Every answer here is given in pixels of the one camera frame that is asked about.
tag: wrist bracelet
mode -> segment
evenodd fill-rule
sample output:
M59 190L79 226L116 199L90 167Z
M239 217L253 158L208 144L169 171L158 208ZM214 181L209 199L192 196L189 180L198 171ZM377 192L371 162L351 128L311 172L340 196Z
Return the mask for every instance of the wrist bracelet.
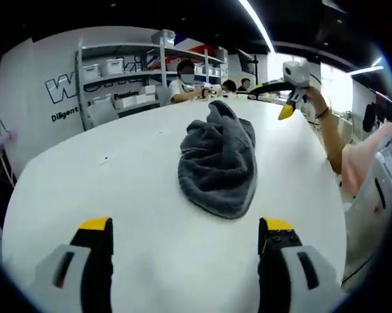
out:
M315 119L319 119L319 118L321 118L326 112L328 112L329 111L329 106L327 106L326 107L326 109L321 113L321 114L319 114L319 115L316 115L314 118Z

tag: pink cloth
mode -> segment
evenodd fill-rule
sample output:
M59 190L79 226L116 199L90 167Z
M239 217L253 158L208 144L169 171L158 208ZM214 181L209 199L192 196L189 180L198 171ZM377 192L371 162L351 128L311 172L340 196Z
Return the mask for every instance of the pink cloth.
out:
M342 150L342 188L355 196L368 170L372 166L378 145L384 137L392 134L392 123L386 123L374 134L356 145Z

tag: gray towel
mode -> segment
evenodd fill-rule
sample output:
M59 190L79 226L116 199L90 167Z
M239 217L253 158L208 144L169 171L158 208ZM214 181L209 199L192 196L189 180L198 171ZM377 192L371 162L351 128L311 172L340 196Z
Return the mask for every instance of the gray towel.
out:
M255 131L222 101L207 122L193 121L181 143L181 189L190 201L224 218L243 216L256 188Z

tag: person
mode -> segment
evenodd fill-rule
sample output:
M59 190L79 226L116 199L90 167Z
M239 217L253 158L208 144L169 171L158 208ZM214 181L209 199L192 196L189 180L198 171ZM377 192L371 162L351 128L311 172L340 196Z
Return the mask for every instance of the person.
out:
M234 93L236 92L236 84L233 80L226 80L222 84L222 92L223 93Z
M241 83L242 83L242 86L240 86L237 90L238 91L248 91L248 89L250 88L249 78L242 78Z
M170 83L171 102L180 103L203 95L204 88L194 86L194 63L190 59L182 60L177 65L177 79Z
M327 159L333 171L342 175L343 190L356 196L372 166L378 145L386 136L392 135L392 123L383 124L363 142L356 145L346 145L338 133L335 118L320 91L309 87L306 96L313 104L316 116L319 117Z

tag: black ceiling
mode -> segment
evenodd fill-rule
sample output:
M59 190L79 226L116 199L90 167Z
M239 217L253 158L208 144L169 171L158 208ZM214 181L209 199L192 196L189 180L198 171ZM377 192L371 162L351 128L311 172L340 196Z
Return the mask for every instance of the black ceiling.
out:
M357 19L322 4L322 0L249 2L278 52L304 55L345 71L370 66L380 53L372 44L371 34ZM238 0L168 0L148 3L147 7L139 4L125 0L54 1L13 7L15 17L0 19L0 57L29 37L35 41L71 29L100 25L167 28L207 44L223 46L230 52L240 48L252 54L267 53L264 40ZM1 5L0 12L8 12L5 5ZM328 57L328 53L342 60ZM388 93L376 72L355 79Z

